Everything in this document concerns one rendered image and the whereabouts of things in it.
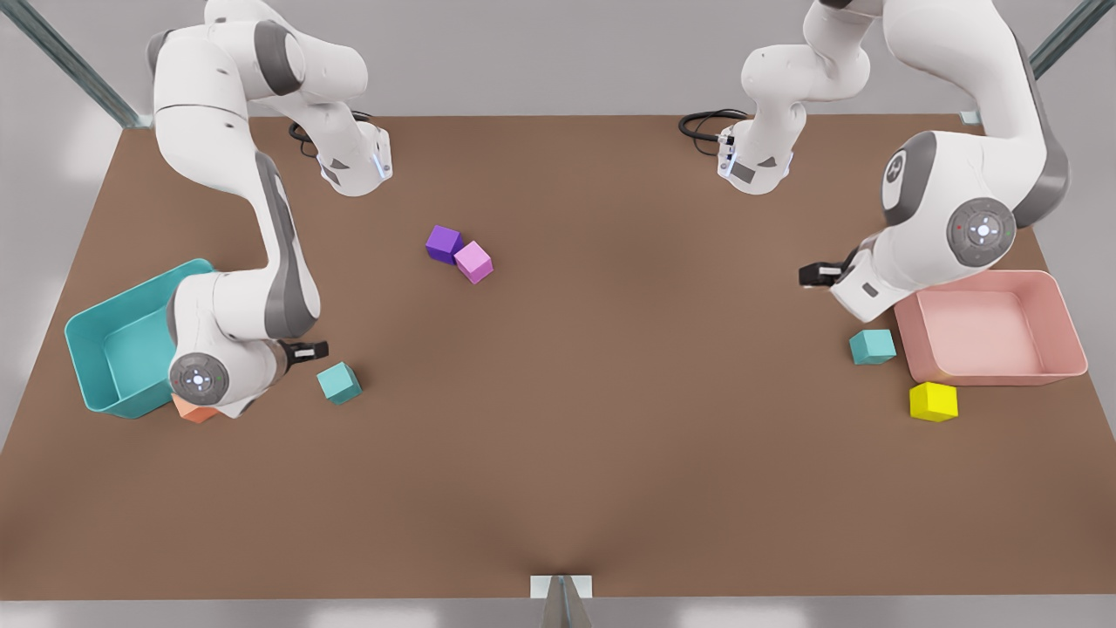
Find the orange cube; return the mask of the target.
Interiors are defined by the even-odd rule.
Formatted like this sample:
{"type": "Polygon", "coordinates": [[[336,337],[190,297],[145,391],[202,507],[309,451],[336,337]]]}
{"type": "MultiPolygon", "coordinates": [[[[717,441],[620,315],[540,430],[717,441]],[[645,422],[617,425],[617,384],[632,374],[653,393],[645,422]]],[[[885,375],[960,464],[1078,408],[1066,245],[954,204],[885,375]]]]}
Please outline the orange cube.
{"type": "Polygon", "coordinates": [[[203,424],[204,421],[211,419],[220,413],[220,410],[211,408],[211,406],[193,405],[193,403],[179,397],[177,394],[172,394],[172,402],[179,416],[185,421],[193,422],[193,424],[203,424]]]}

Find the silver frame post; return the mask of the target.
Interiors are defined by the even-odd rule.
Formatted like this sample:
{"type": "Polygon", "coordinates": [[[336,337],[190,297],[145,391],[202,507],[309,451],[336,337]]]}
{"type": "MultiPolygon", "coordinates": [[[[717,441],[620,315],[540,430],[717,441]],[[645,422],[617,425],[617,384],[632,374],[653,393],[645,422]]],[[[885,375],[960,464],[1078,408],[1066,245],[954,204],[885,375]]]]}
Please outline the silver frame post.
{"type": "Polygon", "coordinates": [[[0,12],[124,131],[152,126],[151,116],[135,112],[28,0],[0,0],[0,12]]]}
{"type": "Polygon", "coordinates": [[[1116,104],[1116,0],[1004,0],[1024,12],[1022,23],[1047,25],[1041,9],[1057,7],[1043,40],[1029,48],[1045,110],[1061,102],[1071,112],[1057,120],[1080,120],[1091,104],[1116,104]]]}
{"type": "Polygon", "coordinates": [[[593,628],[583,605],[593,597],[591,574],[532,574],[530,597],[545,600],[541,628],[593,628]]]}

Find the purple cube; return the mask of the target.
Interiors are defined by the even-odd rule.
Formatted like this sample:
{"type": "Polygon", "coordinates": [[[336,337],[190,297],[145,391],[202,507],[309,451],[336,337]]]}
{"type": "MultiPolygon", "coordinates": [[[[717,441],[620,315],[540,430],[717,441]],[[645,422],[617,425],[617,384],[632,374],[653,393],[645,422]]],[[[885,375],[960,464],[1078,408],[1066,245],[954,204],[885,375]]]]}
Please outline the purple cube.
{"type": "Polygon", "coordinates": [[[455,265],[455,255],[464,247],[461,232],[455,229],[434,225],[425,243],[427,254],[434,261],[455,265]]]}

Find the yellow cube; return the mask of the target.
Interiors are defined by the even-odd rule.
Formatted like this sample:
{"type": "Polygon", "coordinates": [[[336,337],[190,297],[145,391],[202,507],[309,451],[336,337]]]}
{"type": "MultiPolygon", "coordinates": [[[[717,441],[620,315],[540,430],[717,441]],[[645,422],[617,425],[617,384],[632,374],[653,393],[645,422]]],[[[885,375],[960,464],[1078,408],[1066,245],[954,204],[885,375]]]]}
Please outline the yellow cube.
{"type": "Polygon", "coordinates": [[[942,383],[924,381],[908,392],[910,417],[942,422],[959,416],[958,390],[942,383]]]}

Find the pink plastic bin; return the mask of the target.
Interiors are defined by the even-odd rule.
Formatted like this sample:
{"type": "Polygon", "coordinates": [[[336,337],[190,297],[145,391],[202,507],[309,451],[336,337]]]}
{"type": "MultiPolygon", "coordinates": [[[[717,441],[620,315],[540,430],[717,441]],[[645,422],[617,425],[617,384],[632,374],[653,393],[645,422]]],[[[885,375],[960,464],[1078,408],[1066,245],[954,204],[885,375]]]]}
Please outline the pink plastic bin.
{"type": "Polygon", "coordinates": [[[1042,270],[987,270],[894,306],[910,375],[950,386],[1043,386],[1087,358],[1064,293],[1042,270]]]}

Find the teal plastic bin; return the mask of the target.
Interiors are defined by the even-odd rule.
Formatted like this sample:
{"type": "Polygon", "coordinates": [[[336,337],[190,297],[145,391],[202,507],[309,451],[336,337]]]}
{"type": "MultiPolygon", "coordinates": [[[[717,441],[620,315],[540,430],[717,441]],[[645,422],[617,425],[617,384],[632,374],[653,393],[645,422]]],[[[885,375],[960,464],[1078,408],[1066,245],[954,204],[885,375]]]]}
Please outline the teal plastic bin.
{"type": "Polygon", "coordinates": [[[212,270],[206,259],[193,259],[73,315],[66,342],[89,410],[136,419],[171,400],[167,303],[184,278],[212,270]]]}

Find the teal blue cube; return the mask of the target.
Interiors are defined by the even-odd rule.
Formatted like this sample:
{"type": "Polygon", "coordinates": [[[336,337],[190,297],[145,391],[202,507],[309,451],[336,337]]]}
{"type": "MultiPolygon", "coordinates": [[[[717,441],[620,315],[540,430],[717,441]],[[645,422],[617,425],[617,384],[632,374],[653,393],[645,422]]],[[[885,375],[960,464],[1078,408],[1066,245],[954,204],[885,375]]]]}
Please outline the teal blue cube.
{"type": "Polygon", "coordinates": [[[849,339],[855,365],[881,365],[896,358],[893,334],[889,329],[865,329],[849,339]]]}
{"type": "Polygon", "coordinates": [[[337,363],[319,371],[317,380],[323,389],[323,396],[335,405],[352,400],[363,392],[356,374],[346,363],[337,363]]]}

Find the pink cube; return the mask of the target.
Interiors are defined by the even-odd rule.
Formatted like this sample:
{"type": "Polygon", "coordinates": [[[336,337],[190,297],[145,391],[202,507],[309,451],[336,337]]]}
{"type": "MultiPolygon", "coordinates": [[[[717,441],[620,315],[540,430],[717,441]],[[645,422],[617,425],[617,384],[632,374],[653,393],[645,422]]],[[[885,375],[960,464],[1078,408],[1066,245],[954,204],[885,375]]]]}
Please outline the pink cube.
{"type": "Polygon", "coordinates": [[[455,265],[471,283],[479,283],[492,273],[492,258],[477,242],[470,242],[466,247],[462,247],[453,258],[455,265]]]}

